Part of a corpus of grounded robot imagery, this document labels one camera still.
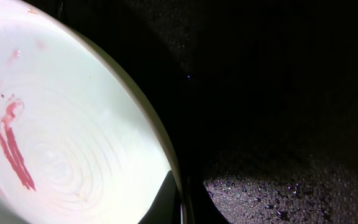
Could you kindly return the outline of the mint plate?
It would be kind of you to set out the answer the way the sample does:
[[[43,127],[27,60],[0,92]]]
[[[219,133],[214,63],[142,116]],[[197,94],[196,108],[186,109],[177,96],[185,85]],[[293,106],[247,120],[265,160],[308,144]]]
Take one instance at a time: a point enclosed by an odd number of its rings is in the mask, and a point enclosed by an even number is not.
[[[0,1],[0,223],[139,223],[170,170],[181,200],[165,128],[105,51]]]

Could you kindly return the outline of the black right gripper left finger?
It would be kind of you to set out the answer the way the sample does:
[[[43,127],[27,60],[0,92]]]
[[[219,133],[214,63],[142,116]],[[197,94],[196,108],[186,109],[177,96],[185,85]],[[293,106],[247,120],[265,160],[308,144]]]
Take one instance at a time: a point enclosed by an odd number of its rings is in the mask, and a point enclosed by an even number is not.
[[[139,224],[180,224],[181,200],[172,171],[160,186],[157,195]]]

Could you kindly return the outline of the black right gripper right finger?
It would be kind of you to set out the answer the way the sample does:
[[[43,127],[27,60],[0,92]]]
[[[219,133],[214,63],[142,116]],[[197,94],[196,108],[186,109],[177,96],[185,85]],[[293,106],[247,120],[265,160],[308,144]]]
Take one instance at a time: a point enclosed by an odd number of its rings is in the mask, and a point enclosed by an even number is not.
[[[202,181],[188,177],[185,190],[188,223],[229,224],[214,205]]]

